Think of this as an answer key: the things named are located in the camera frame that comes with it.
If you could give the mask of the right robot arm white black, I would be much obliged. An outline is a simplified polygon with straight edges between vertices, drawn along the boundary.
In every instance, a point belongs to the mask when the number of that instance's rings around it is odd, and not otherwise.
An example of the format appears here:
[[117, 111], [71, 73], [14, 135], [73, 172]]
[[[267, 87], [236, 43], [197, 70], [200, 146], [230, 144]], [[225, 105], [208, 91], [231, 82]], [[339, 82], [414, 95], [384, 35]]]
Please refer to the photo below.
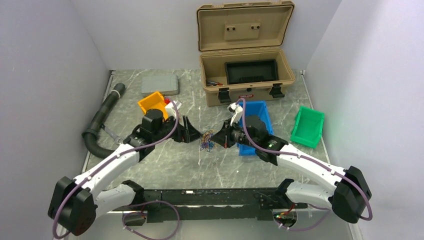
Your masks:
[[276, 190], [276, 203], [287, 208], [292, 203], [303, 203], [332, 210], [340, 219], [356, 224], [360, 219], [370, 221], [371, 190], [360, 169], [348, 169], [312, 157], [286, 140], [268, 132], [257, 116], [246, 119], [247, 127], [227, 119], [211, 141], [224, 148], [235, 144], [254, 148], [264, 162], [287, 167], [304, 175], [313, 184], [284, 180]]

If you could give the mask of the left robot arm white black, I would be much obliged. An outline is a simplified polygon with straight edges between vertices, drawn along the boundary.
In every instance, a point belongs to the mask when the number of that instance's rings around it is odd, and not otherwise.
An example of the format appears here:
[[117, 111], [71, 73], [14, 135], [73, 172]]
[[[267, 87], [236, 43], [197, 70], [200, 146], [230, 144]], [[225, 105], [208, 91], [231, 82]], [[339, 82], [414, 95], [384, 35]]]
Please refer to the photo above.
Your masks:
[[148, 156], [157, 144], [167, 139], [191, 143], [202, 137], [185, 115], [181, 119], [182, 123], [178, 116], [164, 119], [161, 110], [150, 109], [141, 124], [104, 160], [74, 178], [61, 178], [55, 185], [47, 213], [53, 220], [54, 238], [62, 239], [68, 234], [79, 236], [98, 217], [114, 209], [123, 206], [139, 209], [144, 203], [143, 187], [131, 180], [110, 190], [106, 187]]

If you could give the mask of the blue plastic bin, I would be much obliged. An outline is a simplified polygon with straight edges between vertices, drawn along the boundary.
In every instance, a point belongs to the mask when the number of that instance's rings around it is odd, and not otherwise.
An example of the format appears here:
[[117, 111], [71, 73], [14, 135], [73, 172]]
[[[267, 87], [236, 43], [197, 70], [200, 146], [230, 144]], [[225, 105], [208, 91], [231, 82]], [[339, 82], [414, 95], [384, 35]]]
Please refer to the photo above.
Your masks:
[[[252, 126], [255, 121], [260, 120], [264, 123], [266, 130], [269, 134], [274, 134], [271, 119], [268, 112], [268, 107], [265, 101], [248, 101], [246, 107], [242, 101], [238, 103], [243, 109], [245, 109], [245, 119], [248, 126]], [[237, 144], [238, 155], [241, 157], [255, 156], [255, 149], [253, 147]]]

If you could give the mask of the orange plastic bin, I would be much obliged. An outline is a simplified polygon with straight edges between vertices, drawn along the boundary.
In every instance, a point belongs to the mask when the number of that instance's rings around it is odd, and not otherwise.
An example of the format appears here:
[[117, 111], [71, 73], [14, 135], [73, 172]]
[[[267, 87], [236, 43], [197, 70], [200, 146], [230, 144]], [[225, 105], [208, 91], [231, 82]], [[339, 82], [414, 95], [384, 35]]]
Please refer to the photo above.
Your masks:
[[148, 110], [158, 109], [163, 113], [165, 120], [168, 118], [166, 106], [169, 103], [170, 102], [165, 100], [164, 96], [159, 91], [155, 91], [137, 102], [144, 114], [146, 114]]

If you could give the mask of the screwdrivers in toolbox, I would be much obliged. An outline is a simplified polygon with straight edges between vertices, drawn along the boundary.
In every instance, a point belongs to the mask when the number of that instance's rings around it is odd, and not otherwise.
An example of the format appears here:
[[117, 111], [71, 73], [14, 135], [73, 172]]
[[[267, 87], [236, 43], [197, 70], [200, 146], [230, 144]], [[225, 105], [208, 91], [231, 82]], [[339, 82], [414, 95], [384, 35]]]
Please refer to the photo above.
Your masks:
[[207, 85], [208, 87], [223, 86], [223, 84], [222, 84], [222, 83], [220, 83], [220, 82], [216, 82], [216, 81], [206, 80], [205, 82], [206, 82], [206, 85]]

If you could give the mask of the grey plastic case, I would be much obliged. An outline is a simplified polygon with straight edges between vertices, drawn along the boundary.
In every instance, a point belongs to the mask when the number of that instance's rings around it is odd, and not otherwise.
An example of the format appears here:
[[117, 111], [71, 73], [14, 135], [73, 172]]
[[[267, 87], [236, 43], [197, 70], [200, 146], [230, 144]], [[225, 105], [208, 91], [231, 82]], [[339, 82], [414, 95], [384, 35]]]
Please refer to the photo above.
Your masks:
[[144, 76], [141, 79], [141, 95], [147, 97], [154, 92], [163, 96], [174, 96], [180, 93], [179, 78], [176, 74]]

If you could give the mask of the black tray in toolbox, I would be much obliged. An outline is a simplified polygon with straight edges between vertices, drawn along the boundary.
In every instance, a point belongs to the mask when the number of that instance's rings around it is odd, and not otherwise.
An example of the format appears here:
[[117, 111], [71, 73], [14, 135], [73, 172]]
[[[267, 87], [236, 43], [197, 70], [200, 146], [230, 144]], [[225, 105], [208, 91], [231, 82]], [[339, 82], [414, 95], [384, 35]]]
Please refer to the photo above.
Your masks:
[[224, 67], [229, 85], [271, 82], [279, 79], [275, 59], [226, 62]]

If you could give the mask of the silver wrench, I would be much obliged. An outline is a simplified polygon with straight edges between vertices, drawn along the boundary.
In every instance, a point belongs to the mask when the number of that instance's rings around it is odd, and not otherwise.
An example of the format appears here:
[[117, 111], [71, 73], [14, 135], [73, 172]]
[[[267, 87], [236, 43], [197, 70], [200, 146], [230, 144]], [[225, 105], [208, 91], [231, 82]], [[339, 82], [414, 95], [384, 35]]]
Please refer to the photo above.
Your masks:
[[101, 129], [103, 129], [114, 141], [115, 144], [121, 145], [124, 141], [124, 138], [122, 136], [119, 136], [115, 134], [112, 130], [110, 130], [107, 126], [105, 126], [103, 123], [100, 125]]

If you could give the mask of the tan open toolbox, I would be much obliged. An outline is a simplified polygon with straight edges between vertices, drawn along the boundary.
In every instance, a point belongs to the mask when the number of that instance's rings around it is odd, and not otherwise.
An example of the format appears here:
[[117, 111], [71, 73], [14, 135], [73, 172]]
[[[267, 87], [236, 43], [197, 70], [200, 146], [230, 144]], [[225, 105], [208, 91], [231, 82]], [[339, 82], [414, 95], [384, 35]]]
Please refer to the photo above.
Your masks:
[[[281, 46], [295, 4], [290, 0], [205, 4], [196, 12], [201, 82], [209, 107], [285, 97], [295, 82]], [[278, 80], [228, 84], [227, 62], [276, 60]], [[223, 85], [207, 86], [206, 81]]]

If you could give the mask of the green plastic bin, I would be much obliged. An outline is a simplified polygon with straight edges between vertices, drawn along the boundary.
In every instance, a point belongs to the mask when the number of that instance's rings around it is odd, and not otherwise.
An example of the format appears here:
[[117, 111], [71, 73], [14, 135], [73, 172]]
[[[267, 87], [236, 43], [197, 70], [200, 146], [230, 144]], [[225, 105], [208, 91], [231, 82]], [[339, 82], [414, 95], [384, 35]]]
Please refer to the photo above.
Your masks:
[[323, 112], [302, 105], [294, 118], [290, 140], [315, 149], [322, 137], [324, 120]]

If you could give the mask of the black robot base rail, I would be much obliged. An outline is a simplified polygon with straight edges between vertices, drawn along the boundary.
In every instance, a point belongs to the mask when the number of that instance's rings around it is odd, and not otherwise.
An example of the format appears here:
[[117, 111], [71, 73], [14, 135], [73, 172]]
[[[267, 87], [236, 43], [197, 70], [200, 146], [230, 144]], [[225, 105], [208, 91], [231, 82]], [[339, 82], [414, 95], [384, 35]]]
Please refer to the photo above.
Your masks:
[[273, 215], [306, 209], [293, 203], [276, 187], [144, 189], [116, 211], [143, 211], [148, 223], [188, 220], [256, 219], [271, 221]]

